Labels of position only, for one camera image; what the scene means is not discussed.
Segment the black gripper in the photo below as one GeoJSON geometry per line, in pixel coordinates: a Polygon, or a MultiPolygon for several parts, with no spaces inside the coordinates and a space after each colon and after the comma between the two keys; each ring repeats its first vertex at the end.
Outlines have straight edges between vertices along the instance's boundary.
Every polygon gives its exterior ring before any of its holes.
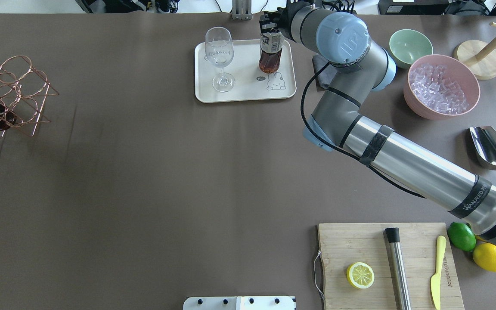
{"type": "Polygon", "coordinates": [[[285,8],[278,7],[274,12],[264,12],[259,19],[260,33],[280,31],[283,37],[294,41],[291,33],[293,14],[295,14],[294,5],[287,5],[285,8]]]}

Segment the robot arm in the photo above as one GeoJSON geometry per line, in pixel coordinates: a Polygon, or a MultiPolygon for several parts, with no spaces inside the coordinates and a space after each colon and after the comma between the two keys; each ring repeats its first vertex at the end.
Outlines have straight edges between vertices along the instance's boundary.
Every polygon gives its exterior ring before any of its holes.
{"type": "Polygon", "coordinates": [[[363,20],[295,1],[275,12],[265,11],[259,22],[261,31],[276,28],[337,69],[306,121],[308,140],[346,153],[406,185],[496,245],[495,185],[360,114],[370,92],[383,90],[396,74],[393,59],[372,40],[363,20]]]}

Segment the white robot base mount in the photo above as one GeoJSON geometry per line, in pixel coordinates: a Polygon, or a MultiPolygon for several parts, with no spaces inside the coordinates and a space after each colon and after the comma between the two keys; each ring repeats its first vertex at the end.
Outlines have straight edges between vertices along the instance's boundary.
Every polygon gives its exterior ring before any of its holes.
{"type": "Polygon", "coordinates": [[[190,297],[183,310],[296,310],[293,296],[213,296],[190,297]]]}

